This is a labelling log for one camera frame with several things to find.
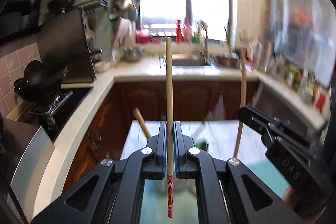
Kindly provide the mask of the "chrome faucet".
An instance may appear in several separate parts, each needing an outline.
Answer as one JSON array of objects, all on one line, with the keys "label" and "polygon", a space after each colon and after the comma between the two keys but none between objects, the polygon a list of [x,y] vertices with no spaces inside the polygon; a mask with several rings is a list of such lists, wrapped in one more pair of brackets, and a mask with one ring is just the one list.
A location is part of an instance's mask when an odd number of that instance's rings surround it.
[{"label": "chrome faucet", "polygon": [[199,21],[199,42],[203,46],[203,50],[201,50],[202,56],[207,59],[209,56],[209,49],[208,49],[208,25],[204,21],[200,20]]}]

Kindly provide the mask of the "green plastic utensil holder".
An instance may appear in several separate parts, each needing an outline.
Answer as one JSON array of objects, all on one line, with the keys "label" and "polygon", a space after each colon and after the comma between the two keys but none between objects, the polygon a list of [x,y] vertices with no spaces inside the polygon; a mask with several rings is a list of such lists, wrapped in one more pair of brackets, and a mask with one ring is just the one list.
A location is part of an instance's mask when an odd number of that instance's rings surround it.
[{"label": "green plastic utensil holder", "polygon": [[207,152],[208,149],[209,149],[209,142],[206,138],[205,139],[199,139],[195,142],[195,147],[197,147],[200,150],[203,150],[203,151]]}]

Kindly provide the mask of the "wooden cutting board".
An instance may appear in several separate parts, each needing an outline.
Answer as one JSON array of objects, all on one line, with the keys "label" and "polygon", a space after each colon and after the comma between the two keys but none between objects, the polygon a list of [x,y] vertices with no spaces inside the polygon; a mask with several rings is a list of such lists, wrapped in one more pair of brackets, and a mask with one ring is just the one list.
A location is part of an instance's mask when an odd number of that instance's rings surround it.
[{"label": "wooden cutting board", "polygon": [[135,23],[129,19],[117,18],[111,21],[112,49],[121,50],[135,45]]}]

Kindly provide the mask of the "plastic bag on cabinet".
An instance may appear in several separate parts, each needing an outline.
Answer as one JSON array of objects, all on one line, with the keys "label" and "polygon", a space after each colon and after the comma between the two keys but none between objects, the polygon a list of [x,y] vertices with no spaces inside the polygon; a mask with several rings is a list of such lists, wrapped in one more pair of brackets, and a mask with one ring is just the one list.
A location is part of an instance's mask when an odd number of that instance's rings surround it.
[{"label": "plastic bag on cabinet", "polygon": [[226,110],[222,93],[220,93],[217,98],[215,98],[215,103],[211,110],[211,114],[213,121],[224,121],[226,119]]}]

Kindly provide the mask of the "dark wood cabinets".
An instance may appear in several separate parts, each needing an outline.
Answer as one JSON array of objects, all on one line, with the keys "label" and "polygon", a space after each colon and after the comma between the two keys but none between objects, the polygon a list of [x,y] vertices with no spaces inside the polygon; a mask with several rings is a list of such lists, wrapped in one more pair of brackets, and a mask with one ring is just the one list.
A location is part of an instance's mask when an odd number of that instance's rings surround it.
[{"label": "dark wood cabinets", "polygon": [[[240,107],[238,81],[175,81],[173,110],[175,121],[204,121],[215,106],[223,108],[221,119],[234,120]],[[133,111],[138,109],[146,121],[166,120],[166,84],[163,81],[116,83],[104,99],[85,132],[74,157],[63,189],[109,157],[121,158]]]}]

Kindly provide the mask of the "white small bowl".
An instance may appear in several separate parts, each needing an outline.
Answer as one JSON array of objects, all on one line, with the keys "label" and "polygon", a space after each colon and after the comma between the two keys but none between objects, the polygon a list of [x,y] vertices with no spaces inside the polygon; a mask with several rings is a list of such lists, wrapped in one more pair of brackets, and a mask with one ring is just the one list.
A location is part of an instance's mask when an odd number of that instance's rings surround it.
[{"label": "white small bowl", "polygon": [[97,73],[104,73],[110,69],[109,61],[99,61],[94,64],[94,70]]}]

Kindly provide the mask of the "steel appliance side panel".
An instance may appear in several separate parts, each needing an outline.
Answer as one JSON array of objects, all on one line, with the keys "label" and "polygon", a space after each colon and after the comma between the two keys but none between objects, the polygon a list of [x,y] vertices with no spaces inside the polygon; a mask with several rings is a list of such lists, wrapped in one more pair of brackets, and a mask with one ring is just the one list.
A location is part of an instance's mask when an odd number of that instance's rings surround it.
[{"label": "steel appliance side panel", "polygon": [[67,66],[65,84],[92,83],[96,79],[85,36],[82,8],[44,22],[37,43],[43,64]]}]

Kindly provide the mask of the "black gas stove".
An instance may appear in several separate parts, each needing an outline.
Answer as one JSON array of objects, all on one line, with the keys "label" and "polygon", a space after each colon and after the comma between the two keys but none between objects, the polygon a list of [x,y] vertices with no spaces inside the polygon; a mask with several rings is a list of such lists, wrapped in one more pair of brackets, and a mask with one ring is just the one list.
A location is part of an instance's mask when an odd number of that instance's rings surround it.
[{"label": "black gas stove", "polygon": [[92,89],[92,87],[61,89],[53,104],[42,108],[33,103],[24,111],[19,121],[42,126],[54,143],[72,114]]}]

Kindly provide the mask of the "steel mixing bowl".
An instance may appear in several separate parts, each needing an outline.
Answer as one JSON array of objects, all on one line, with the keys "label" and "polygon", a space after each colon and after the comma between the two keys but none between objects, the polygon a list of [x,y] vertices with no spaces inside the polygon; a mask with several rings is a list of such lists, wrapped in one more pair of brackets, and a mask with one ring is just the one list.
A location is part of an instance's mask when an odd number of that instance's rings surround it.
[{"label": "steel mixing bowl", "polygon": [[138,62],[142,59],[145,50],[143,47],[129,47],[123,49],[123,58],[127,62]]}]

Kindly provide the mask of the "steel sink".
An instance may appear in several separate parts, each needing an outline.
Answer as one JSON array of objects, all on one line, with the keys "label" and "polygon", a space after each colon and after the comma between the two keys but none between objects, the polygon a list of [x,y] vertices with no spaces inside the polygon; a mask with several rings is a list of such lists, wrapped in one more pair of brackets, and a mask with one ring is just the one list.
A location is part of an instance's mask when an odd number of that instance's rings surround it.
[{"label": "steel sink", "polygon": [[210,67],[203,59],[173,59],[173,67]]}]

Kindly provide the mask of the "red plastic basin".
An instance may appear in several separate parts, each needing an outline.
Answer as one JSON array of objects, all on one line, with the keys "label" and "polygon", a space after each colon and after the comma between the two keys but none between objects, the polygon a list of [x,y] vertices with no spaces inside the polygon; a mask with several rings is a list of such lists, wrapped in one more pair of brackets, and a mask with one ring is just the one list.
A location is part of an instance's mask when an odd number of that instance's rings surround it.
[{"label": "red plastic basin", "polygon": [[140,30],[135,31],[136,40],[138,44],[147,44],[151,42],[151,36],[148,34],[143,33]]}]

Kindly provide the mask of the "red bottle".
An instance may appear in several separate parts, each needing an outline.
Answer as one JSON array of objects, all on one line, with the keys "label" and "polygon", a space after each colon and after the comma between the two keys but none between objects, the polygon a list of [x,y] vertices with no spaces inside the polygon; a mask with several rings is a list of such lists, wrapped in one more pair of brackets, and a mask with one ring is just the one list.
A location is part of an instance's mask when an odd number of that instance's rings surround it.
[{"label": "red bottle", "polygon": [[176,30],[176,34],[177,34],[177,43],[181,43],[182,42],[182,30],[181,30],[181,20],[178,19],[177,20],[177,30]]}]

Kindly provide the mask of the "light wooden chopstick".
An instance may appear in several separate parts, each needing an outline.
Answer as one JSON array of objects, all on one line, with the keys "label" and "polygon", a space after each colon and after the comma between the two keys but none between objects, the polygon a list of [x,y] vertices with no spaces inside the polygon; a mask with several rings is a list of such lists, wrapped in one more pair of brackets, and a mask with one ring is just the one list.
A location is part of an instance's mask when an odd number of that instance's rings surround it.
[{"label": "light wooden chopstick", "polygon": [[[240,56],[240,64],[241,64],[241,90],[240,90],[240,106],[243,107],[246,105],[246,93],[247,93],[247,74],[245,68],[245,61],[246,61],[246,50],[239,50]],[[242,138],[242,131],[243,131],[243,123],[239,122],[238,125],[238,133],[236,136],[235,142],[235,149],[234,149],[234,157],[238,157],[238,151],[240,147],[240,141]]]}]

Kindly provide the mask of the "light chopstick red end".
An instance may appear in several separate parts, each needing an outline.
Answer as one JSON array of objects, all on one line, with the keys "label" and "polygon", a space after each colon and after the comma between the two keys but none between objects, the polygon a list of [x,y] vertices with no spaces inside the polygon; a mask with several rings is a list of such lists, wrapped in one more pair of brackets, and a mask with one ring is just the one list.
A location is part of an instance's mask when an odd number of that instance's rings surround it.
[{"label": "light chopstick red end", "polygon": [[166,39],[166,106],[167,106],[167,215],[173,217],[174,149],[173,149],[173,75],[172,41]]}]

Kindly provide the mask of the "black wok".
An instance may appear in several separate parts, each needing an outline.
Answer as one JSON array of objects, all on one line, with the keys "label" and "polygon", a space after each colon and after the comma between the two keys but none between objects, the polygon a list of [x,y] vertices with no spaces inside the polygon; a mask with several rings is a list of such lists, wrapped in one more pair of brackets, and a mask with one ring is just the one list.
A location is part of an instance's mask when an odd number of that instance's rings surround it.
[{"label": "black wok", "polygon": [[14,83],[14,92],[27,102],[45,101],[59,91],[68,72],[65,64],[44,65],[33,60],[25,68],[23,77]]}]

